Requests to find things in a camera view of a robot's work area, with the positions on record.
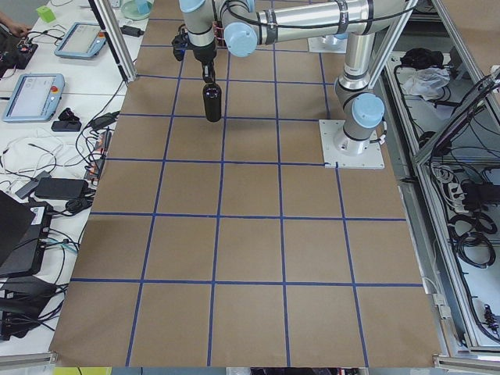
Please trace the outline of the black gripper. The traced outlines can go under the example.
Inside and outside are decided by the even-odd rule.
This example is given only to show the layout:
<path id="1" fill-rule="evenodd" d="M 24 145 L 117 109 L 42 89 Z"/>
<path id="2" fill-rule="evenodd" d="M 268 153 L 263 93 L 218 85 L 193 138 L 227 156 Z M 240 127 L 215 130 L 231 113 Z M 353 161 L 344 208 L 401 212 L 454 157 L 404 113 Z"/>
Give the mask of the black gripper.
<path id="1" fill-rule="evenodd" d="M 194 46 L 195 58 L 202 64 L 203 74 L 214 74 L 214 59 L 216 58 L 216 42 L 212 41 L 208 45 Z"/>

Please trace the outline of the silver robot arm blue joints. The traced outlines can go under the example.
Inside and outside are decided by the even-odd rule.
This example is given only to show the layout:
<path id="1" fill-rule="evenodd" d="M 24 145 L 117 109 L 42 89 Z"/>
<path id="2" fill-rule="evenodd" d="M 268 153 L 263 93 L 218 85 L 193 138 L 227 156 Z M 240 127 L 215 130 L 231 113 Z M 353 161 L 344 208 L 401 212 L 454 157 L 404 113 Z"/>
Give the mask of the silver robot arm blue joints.
<path id="1" fill-rule="evenodd" d="M 345 134 L 354 141 L 370 138 L 382 122 L 384 104 L 370 91 L 370 59 L 375 34 L 409 15 L 408 1 L 328 1 L 257 12 L 253 1 L 181 1 L 188 50 L 216 42 L 215 27 L 223 29 L 230 54 L 251 55 L 259 45 L 274 45 L 328 35 L 347 38 L 342 74 L 335 92 L 345 111 Z"/>

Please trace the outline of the person hand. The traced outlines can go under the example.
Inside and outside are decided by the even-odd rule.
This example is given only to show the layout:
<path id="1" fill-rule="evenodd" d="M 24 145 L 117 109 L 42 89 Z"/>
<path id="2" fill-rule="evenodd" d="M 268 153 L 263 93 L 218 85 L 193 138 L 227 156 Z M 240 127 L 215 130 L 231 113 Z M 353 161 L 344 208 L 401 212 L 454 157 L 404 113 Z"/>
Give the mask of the person hand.
<path id="1" fill-rule="evenodd" d="M 32 30 L 31 26 L 25 23 L 17 22 L 7 16 L 4 12 L 0 12 L 1 25 L 7 27 L 9 32 L 15 37 L 22 38 L 28 35 Z"/>

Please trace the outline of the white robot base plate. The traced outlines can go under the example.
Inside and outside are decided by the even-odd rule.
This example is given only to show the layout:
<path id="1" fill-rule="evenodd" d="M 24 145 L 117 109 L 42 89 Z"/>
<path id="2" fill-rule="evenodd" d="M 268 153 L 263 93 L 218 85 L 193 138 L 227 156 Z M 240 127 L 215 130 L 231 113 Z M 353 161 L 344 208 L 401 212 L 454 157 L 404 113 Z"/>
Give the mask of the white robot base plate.
<path id="1" fill-rule="evenodd" d="M 354 141 L 345 134 L 344 124 L 344 120 L 319 120 L 324 166 L 382 170 L 385 164 L 377 132 L 373 130 L 364 141 Z"/>

